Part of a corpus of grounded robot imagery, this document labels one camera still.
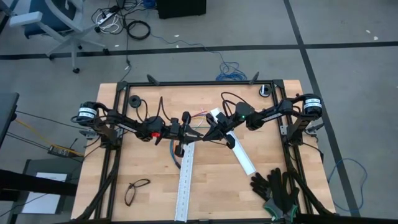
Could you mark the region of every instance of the black floor line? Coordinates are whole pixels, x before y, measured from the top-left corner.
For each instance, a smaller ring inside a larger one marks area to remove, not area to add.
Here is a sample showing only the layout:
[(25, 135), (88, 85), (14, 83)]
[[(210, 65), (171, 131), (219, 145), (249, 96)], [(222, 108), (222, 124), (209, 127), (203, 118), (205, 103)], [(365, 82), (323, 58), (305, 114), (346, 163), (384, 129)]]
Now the black floor line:
[[(287, 14), (289, 15), (290, 23), (292, 24), (294, 35), (296, 37), (298, 45), (300, 46), (300, 53), (303, 58), (303, 62), (304, 62), (305, 69), (308, 74), (308, 78), (310, 79), (310, 83), (311, 83), (313, 92), (314, 92), (314, 94), (316, 94), (322, 98), (322, 94), (319, 89), (317, 79), (313, 72), (311, 62), (308, 57), (307, 50), (305, 49), (305, 45), (304, 45), (302, 36), (300, 34), (299, 26), (297, 25), (297, 21), (295, 20), (295, 17), (294, 17), (292, 6), (290, 5), (289, 0), (284, 0), (284, 3), (285, 3), (286, 10), (287, 10)], [(342, 156), (341, 156), (338, 144), (337, 144), (335, 131), (333, 130), (333, 127), (332, 127), (330, 119), (329, 119), (329, 115), (326, 110), (325, 102), (323, 102), (322, 120), (323, 120), (323, 123), (325, 124), (326, 133), (328, 135), (328, 139), (329, 139), (333, 157), (335, 159), (335, 163), (337, 164), (337, 162), (339, 162), (342, 159)], [(341, 185), (343, 186), (344, 194), (347, 199), (348, 208), (350, 210), (356, 210), (355, 212), (351, 212), (351, 216), (360, 217), (361, 215), (359, 214), (359, 211), (358, 211), (358, 206), (355, 201), (353, 189), (349, 182), (347, 171), (346, 171), (346, 168), (343, 163), (341, 163), (337, 167), (337, 171), (339, 173)]]
[[(234, 46), (215, 46), (207, 47), (209, 51), (234, 51), (234, 50), (300, 50), (300, 49), (345, 49), (363, 47), (392, 47), (398, 46), (398, 41), (390, 42), (365, 42), (365, 43), (342, 43), (342, 44), (280, 44), (280, 45), (234, 45)], [(111, 50), (111, 55), (147, 55), (147, 54), (176, 54), (206, 52), (203, 47), (185, 47), (179, 49), (142, 49), (142, 50)], [(70, 53), (55, 53), (54, 58), (67, 58)], [(77, 57), (99, 57), (107, 56), (102, 51), (78, 52)], [(0, 55), (0, 60), (20, 60), (20, 59), (40, 59), (47, 58), (45, 54), (15, 54)]]
[[(11, 5), (10, 5), (10, 9), (11, 9), (11, 10), (14, 10), (15, 7), (17, 6), (18, 2), (19, 2), (19, 0), (14, 0), (14, 1), (11, 3)], [(1, 34), (2, 30), (5, 28), (5, 26), (6, 26), (7, 22), (8, 22), (8, 20), (9, 20), (9, 18), (10, 18), (10, 17), (8, 17), (8, 16), (4, 16), (4, 18), (2, 19), (2, 21), (1, 21), (1, 23), (0, 23), (0, 34)]]
[(393, 47), (398, 46), (398, 41), (387, 42), (363, 42), (363, 43), (342, 43), (342, 44), (305, 44), (305, 49), (344, 49), (362, 47)]

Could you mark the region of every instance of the glove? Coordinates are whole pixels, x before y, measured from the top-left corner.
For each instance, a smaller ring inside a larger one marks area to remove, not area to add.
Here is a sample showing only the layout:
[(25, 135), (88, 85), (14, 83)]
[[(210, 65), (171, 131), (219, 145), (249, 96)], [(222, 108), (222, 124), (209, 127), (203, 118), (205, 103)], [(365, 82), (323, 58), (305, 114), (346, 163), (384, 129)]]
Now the glove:
[(266, 202), (264, 209), (266, 209), (276, 220), (284, 218), (286, 221), (293, 222), (293, 217), (297, 211), (297, 206), (294, 204), (299, 189), (294, 188), (290, 195), (287, 193), (287, 172), (283, 175), (280, 169), (276, 168), (267, 176), (266, 181), (259, 173), (252, 177), (252, 190), (262, 197)]

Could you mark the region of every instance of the gray floor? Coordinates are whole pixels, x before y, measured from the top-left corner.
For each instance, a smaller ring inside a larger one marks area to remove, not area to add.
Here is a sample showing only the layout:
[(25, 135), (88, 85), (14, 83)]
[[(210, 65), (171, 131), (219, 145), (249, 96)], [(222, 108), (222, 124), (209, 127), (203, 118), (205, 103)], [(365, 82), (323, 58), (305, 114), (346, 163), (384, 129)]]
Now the gray floor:
[[(106, 7), (108, 0), (87, 0), (85, 22), (90, 23), (92, 12)], [(334, 0), (291, 1), (292, 9), (306, 44), (397, 41), (395, 21), (398, 19), (397, 1)], [(19, 1), (15, 11), (27, 12), (29, 1)], [(206, 46), (296, 44), (284, 2), (273, 1), (208, 1), (203, 16), (160, 20), (157, 12), (138, 12), (131, 16), (147, 21), (155, 35)], [(90, 38), (107, 44), (110, 50), (126, 49), (126, 35), (98, 35)], [(22, 28), (5, 27), (0, 35), (0, 55), (42, 54), (55, 42), (46, 36), (26, 39)], [(174, 48), (149, 37), (143, 41), (129, 41), (129, 49)], [(99, 51), (84, 48), (85, 51)], [(248, 77), (257, 71), (261, 79), (299, 79), (304, 92), (312, 92), (310, 80), (299, 50), (241, 50), (222, 52), (226, 61), (240, 63)], [(398, 121), (394, 113), (398, 107), (394, 97), (398, 92), (396, 55), (398, 47), (362, 49), (308, 50), (315, 76), (327, 105), (338, 145), (343, 157), (362, 163), (368, 171), (364, 186), (363, 217), (398, 218), (395, 206), (397, 173), (395, 154)], [(219, 73), (219, 56), (207, 52), (130, 55), (133, 70), (129, 82), (144, 82), (151, 74), (160, 81), (214, 80)], [(117, 82), (124, 75), (125, 56), (80, 57), (79, 75), (72, 73), (70, 58), (0, 60), (0, 91), (20, 93), (19, 110), (68, 122), (79, 104), (95, 100), (100, 83)], [(79, 138), (76, 148), (82, 150), (85, 140), (76, 130), (20, 115), (20, 119), (35, 126), (49, 139), (69, 145)], [(12, 124), (10, 131), (33, 139), (23, 127)], [(325, 173), (329, 175), (334, 160), (326, 132), (319, 135), (320, 149), (325, 153)], [(23, 142), (6, 138), (0, 150), (0, 168), (22, 172), (26, 159), (53, 158), (44, 151)], [(348, 161), (347, 172), (357, 204), (361, 203), (362, 170)], [(338, 174), (330, 182), (332, 196), (347, 208)], [(11, 206), (0, 203), (0, 214)], [(342, 215), (349, 215), (337, 209)], [(65, 221), (63, 215), (41, 218), (42, 223)], [(7, 216), (0, 218), (4, 223)], [(18, 223), (28, 221), (25, 215)]]

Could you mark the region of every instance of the chair wheel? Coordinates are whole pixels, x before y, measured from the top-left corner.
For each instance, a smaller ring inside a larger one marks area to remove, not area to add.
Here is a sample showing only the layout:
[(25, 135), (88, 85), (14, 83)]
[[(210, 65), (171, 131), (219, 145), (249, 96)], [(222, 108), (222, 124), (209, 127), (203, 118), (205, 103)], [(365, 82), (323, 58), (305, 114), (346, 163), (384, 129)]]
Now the chair wheel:
[(111, 55), (108, 49), (103, 49), (102, 52), (104, 52), (105, 55)]

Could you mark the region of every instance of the wooden tabletop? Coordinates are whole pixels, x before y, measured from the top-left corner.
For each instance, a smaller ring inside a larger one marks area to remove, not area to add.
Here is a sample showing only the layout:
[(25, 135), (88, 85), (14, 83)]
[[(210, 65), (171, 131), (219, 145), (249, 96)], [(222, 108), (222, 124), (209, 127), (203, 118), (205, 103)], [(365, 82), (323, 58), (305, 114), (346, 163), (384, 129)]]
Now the wooden tabletop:
[[(302, 94), (298, 80), (285, 80), (284, 83), (287, 97)], [(259, 85), (151, 86), (133, 87), (130, 95), (139, 95), (145, 99), (151, 116), (156, 115), (159, 98), (163, 96), (167, 116), (180, 119), (184, 111), (197, 114), (202, 110), (222, 108), (220, 93), (223, 91), (241, 96), (256, 110), (273, 106), (271, 97), (259, 96), (259, 88)], [(115, 91), (115, 83), (102, 84), (97, 101), (112, 108)], [(228, 96), (227, 99), (238, 101), (233, 96)], [(140, 106), (138, 112), (144, 117), (145, 106)], [(127, 116), (137, 119), (135, 109), (129, 107)], [(200, 122), (201, 119), (193, 119), (191, 126), (195, 127)], [(198, 130), (203, 133), (207, 131), (206, 128)], [(258, 172), (267, 175), (276, 167), (285, 170), (276, 120), (266, 123), (257, 131), (249, 131), (245, 125), (240, 125), (234, 132)], [(154, 140), (142, 142), (132, 133), (124, 135), (112, 221), (174, 220), (180, 171), (170, 156), (170, 141), (163, 139), (155, 146)], [(303, 135), (303, 141), (317, 146), (314, 138), (306, 134)], [(98, 144), (87, 148), (86, 154)], [(299, 149), (308, 186), (319, 201), (334, 212), (319, 153), (308, 146), (300, 146)], [(104, 149), (96, 150), (85, 159), (72, 218), (84, 211), (97, 192), (103, 159)], [(129, 183), (143, 178), (150, 179), (151, 183), (139, 188), (132, 205), (126, 206), (124, 194)], [(251, 191), (249, 183), (250, 176), (245, 174), (232, 150), (211, 142), (196, 142), (188, 219), (270, 218), (262, 208), (263, 199)], [(103, 216), (106, 214), (108, 197), (109, 189), (104, 195)], [(302, 197), (299, 199), (305, 212)]]

